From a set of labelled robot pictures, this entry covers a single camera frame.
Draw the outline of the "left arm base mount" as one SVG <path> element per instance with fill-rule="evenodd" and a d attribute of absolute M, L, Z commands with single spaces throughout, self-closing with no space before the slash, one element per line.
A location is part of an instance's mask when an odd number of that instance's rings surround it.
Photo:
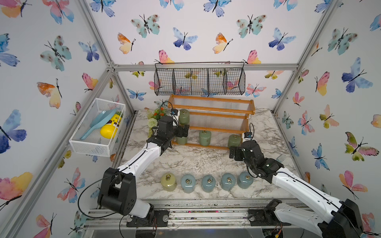
<path fill-rule="evenodd" d="M 167 227 L 169 221 L 168 210 L 150 210 L 145 218 L 138 216 L 130 216 L 127 220 L 127 228 L 144 228 L 144 227 Z"/>

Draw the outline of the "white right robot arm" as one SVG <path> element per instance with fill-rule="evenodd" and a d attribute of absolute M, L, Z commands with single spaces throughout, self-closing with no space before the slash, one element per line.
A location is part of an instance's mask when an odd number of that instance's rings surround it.
<path fill-rule="evenodd" d="M 310 185 L 293 174 L 282 163 L 266 158 L 255 140 L 231 146 L 229 157 L 246 164 L 258 178 L 284 189 L 304 203 L 308 210 L 273 199 L 262 211 L 253 210 L 255 223 L 291 224 L 321 238 L 359 238 L 364 232 L 358 205 L 342 201 Z"/>

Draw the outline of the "yellow canister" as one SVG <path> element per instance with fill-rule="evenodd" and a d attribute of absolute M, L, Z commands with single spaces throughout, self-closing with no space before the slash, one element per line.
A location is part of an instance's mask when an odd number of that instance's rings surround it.
<path fill-rule="evenodd" d="M 165 191 L 172 192 L 176 189 L 177 181 L 176 177 L 172 173 L 166 173 L 161 177 L 161 185 Z"/>

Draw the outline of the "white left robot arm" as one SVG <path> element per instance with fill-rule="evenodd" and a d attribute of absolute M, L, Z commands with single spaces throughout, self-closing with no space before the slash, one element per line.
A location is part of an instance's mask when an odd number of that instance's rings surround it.
<path fill-rule="evenodd" d="M 172 140 L 175 137 L 187 137 L 189 127 L 180 125 L 174 117 L 163 116 L 155 127 L 154 134 L 132 159 L 116 169 L 109 168 L 105 171 L 98 195 L 98 205 L 122 216 L 132 215 L 152 222 L 153 205 L 137 199 L 137 178 L 166 149 L 172 147 Z"/>

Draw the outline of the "blue canister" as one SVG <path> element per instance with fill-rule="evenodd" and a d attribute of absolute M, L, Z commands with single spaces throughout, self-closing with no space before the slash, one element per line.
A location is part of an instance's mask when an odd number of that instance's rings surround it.
<path fill-rule="evenodd" d="M 247 172 L 241 172 L 238 180 L 237 180 L 237 185 L 241 189 L 248 189 L 254 182 L 254 178 Z"/>
<path fill-rule="evenodd" d="M 213 192 L 216 186 L 216 180 L 212 175 L 206 175 L 201 180 L 201 188 L 206 193 Z"/>
<path fill-rule="evenodd" d="M 192 193 L 195 190 L 196 180 L 191 174 L 186 174 L 181 178 L 181 186 L 185 193 Z"/>
<path fill-rule="evenodd" d="M 234 185 L 236 184 L 236 178 L 231 173 L 225 173 L 221 177 L 221 188 L 225 191 L 231 191 Z"/>

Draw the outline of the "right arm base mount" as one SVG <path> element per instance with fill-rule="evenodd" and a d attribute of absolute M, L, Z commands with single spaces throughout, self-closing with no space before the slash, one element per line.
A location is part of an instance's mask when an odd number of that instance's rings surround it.
<path fill-rule="evenodd" d="M 276 217 L 275 209 L 282 204 L 279 199 L 273 199 L 268 205 L 261 209 L 248 210 L 248 221 L 251 226 L 273 226 L 283 223 Z"/>

